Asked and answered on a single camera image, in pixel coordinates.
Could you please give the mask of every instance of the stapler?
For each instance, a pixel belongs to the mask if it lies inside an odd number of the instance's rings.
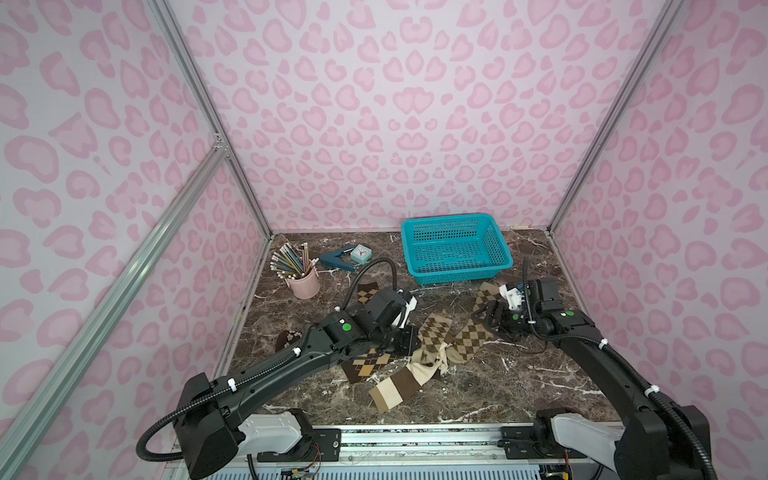
[[[323,264],[331,268],[338,268],[341,270],[346,270],[348,272],[354,272],[355,265],[353,263],[342,261],[341,257],[343,257],[347,253],[354,250],[355,247],[357,247],[357,245],[347,245],[346,247],[339,248],[338,250],[334,250],[333,252],[323,253],[319,257],[320,262],[322,262]]]

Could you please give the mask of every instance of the pink cup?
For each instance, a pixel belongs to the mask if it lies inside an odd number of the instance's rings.
[[[286,283],[293,290],[293,295],[302,300],[312,298],[320,291],[320,278],[317,276],[317,269],[315,268],[312,268],[307,275],[298,280],[286,278]]]

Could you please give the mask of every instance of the teal plastic basket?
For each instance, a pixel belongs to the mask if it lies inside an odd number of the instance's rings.
[[[490,215],[415,218],[401,231],[408,271],[419,285],[492,278],[514,263]]]

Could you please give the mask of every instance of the pink leopard print wall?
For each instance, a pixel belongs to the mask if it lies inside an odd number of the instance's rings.
[[[768,5],[696,0],[557,241],[608,339],[765,478]]]
[[[274,230],[544,226],[661,0],[172,0]]]
[[[211,377],[263,242],[222,166],[19,480],[155,478],[163,465],[139,460],[136,441],[189,378]],[[150,450],[170,451],[172,434]]]
[[[0,5],[0,435],[211,146],[147,14]]]

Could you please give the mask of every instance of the white cable tie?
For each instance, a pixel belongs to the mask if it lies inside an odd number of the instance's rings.
[[[643,395],[649,396],[651,393],[659,393],[659,386],[658,385],[651,385],[648,388],[645,389],[645,392],[643,392]]]

